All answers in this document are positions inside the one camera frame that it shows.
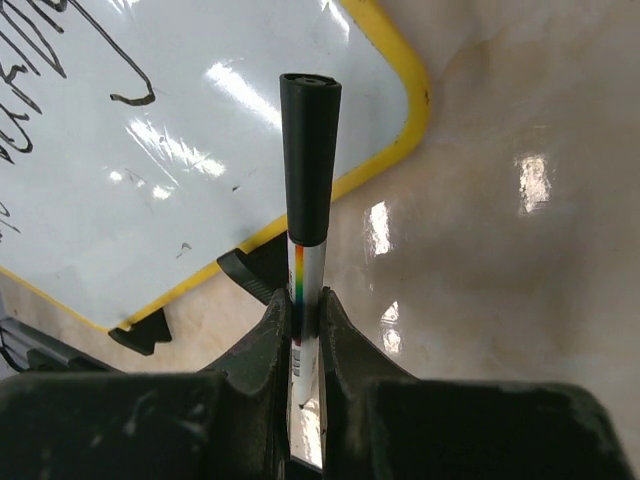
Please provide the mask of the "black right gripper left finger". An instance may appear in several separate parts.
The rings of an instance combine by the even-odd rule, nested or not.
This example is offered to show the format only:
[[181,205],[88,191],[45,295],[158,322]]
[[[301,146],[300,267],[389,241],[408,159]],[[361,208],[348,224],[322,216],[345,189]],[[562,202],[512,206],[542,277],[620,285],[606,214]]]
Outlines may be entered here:
[[1,384],[5,479],[282,479],[291,304],[187,373],[36,370]]

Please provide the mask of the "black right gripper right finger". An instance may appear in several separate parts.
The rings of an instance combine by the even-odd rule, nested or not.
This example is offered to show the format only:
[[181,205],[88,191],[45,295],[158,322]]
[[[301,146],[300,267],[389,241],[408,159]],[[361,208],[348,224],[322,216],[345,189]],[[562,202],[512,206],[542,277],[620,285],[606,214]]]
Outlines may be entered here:
[[630,479],[607,411],[567,383],[423,380],[320,301],[328,479]]

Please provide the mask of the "white board yellow frame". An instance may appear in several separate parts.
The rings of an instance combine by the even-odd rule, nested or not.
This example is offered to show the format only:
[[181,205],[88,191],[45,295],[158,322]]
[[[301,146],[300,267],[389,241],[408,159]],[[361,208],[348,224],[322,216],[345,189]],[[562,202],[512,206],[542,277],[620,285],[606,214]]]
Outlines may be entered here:
[[5,1],[1,270],[102,330],[284,227],[279,78],[342,85],[341,196],[405,157],[426,68],[374,1]]

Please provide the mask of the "black white marker pen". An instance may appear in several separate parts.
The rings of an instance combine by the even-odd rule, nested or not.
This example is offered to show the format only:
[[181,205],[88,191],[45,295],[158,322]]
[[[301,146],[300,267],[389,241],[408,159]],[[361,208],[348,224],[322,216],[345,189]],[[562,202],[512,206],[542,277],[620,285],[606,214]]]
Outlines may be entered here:
[[303,407],[316,376],[342,86],[331,77],[303,73],[284,73],[279,85],[293,307],[292,402]]

